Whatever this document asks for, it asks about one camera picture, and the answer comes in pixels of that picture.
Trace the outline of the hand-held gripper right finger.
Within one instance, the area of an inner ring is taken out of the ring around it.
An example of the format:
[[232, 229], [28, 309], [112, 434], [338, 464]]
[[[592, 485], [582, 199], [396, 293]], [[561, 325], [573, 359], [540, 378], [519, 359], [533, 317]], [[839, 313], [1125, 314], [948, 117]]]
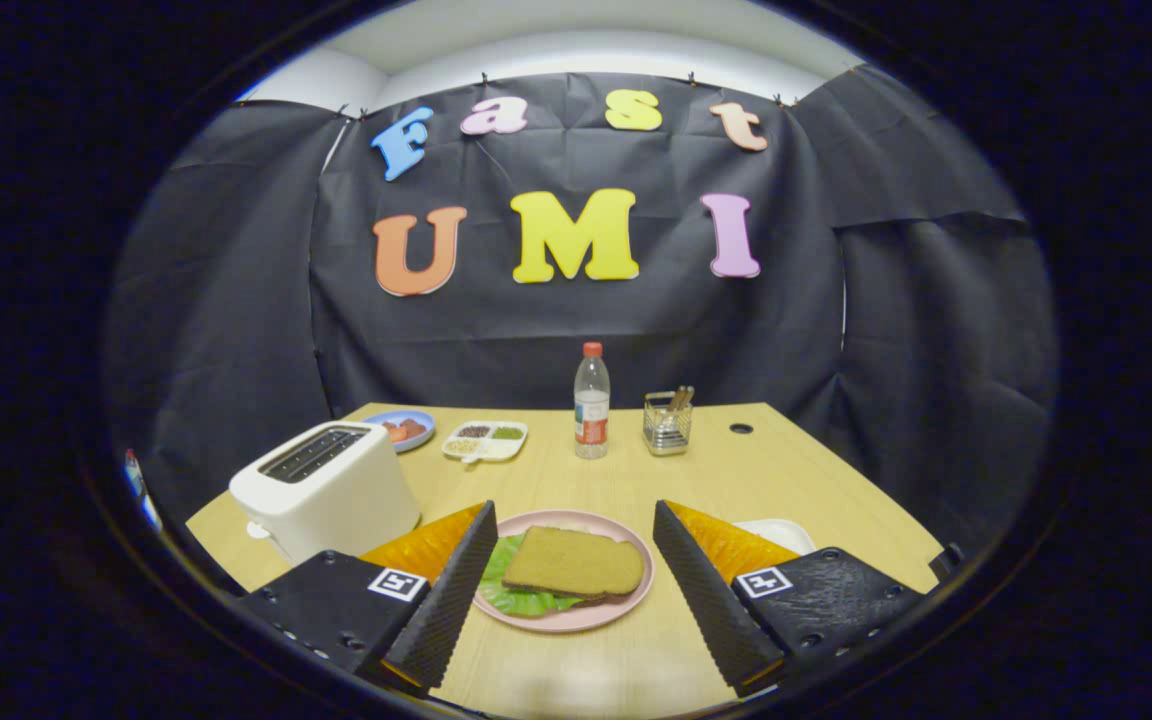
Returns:
[[836, 547], [723, 573], [685, 506], [655, 505], [653, 539], [723, 682], [740, 697], [799, 691], [890, 634], [923, 594]]

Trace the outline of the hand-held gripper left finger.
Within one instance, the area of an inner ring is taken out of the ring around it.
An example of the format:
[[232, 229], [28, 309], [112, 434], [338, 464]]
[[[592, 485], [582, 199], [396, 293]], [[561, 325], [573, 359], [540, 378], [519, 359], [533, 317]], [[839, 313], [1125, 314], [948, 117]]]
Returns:
[[236, 606], [349, 675], [397, 691], [430, 691], [442, 684], [497, 539], [488, 500], [366, 559], [314, 553]]

